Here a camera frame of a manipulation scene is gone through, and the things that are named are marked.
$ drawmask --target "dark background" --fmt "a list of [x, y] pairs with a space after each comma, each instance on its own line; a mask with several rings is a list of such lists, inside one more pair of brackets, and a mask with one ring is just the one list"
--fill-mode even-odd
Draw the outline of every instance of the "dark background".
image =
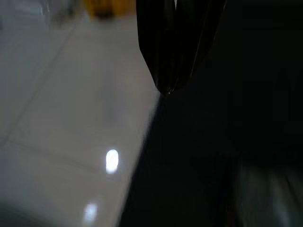
[[161, 97], [120, 227], [224, 226], [242, 165], [300, 169], [303, 7], [228, 1], [187, 87]]

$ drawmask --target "yellow object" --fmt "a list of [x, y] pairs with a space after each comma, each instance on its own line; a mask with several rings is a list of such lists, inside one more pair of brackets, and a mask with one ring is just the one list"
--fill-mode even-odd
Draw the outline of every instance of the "yellow object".
[[134, 0], [83, 0], [91, 17], [96, 15], [120, 16], [130, 11]]

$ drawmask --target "dark object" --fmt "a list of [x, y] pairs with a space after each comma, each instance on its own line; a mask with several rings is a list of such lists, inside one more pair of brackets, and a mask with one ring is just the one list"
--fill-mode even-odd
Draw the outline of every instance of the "dark object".
[[157, 89], [185, 86], [214, 41], [226, 0], [137, 0], [139, 46]]

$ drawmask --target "tile grout line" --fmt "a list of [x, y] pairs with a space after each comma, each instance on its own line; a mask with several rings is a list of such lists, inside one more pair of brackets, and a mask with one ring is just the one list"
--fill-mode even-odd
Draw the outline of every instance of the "tile grout line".
[[13, 132], [15, 131], [16, 127], [18, 126], [18, 124], [22, 120], [24, 114], [27, 112], [27, 110], [31, 106], [32, 102], [37, 97], [39, 92], [42, 90], [42, 88], [44, 87], [46, 82], [53, 75], [55, 64], [57, 63], [57, 60], [58, 60], [59, 56], [61, 55], [65, 45], [70, 40], [71, 36], [75, 32], [79, 23], [80, 23], [80, 20], [77, 23], [75, 23], [74, 27], [72, 28], [70, 33], [67, 35], [67, 37], [65, 38], [65, 40], [63, 41], [63, 43], [59, 47], [59, 50], [56, 53], [56, 55], [53, 57], [53, 59], [50, 61], [50, 63], [46, 66], [45, 70], [41, 73], [41, 76], [38, 79], [38, 83], [37, 83], [37, 85], [36, 85], [36, 87], [33, 91], [33, 94], [31, 95], [30, 99], [25, 103], [25, 105], [22, 108], [19, 116], [17, 117], [15, 122], [12, 124], [12, 126], [11, 126], [10, 130], [8, 131], [7, 135], [3, 137], [3, 141], [0, 141], [0, 149], [3, 148], [3, 150], [5, 150], [5, 147], [7, 146], [8, 142], [9, 142], [9, 139], [11, 138], [11, 136], [12, 136]]

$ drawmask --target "white tile floor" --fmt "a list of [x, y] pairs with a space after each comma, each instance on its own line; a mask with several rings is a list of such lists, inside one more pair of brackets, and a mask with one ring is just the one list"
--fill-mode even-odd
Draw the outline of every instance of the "white tile floor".
[[0, 202], [58, 226], [113, 227], [159, 93], [135, 16], [70, 26], [0, 34]]

